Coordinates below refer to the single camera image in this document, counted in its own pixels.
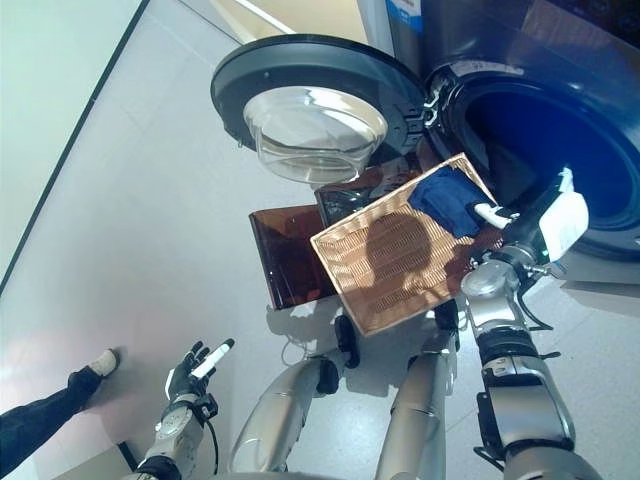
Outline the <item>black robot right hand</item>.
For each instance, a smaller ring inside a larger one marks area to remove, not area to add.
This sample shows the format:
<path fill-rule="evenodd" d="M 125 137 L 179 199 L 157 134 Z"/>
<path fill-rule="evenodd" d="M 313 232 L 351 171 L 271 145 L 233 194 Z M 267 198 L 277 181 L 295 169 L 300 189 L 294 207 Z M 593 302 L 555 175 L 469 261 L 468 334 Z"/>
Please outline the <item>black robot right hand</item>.
<path fill-rule="evenodd" d="M 527 208 L 509 210 L 497 204 L 475 202 L 467 210 L 503 232 L 506 245 L 522 244 L 535 251 L 547 249 L 540 220 L 562 193 L 560 181 L 552 182 Z"/>

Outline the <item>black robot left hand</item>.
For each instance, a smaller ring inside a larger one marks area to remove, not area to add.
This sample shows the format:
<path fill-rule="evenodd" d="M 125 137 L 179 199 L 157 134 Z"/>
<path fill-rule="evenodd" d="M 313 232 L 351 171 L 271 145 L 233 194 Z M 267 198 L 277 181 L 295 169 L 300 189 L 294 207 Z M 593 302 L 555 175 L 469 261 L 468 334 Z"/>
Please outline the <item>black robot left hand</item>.
<path fill-rule="evenodd" d="M 203 396 L 217 364 L 234 347 L 235 340 L 226 339 L 211 349 L 199 340 L 186 352 L 182 360 L 172 368 L 165 381 L 165 394 L 169 401 L 183 395 Z"/>

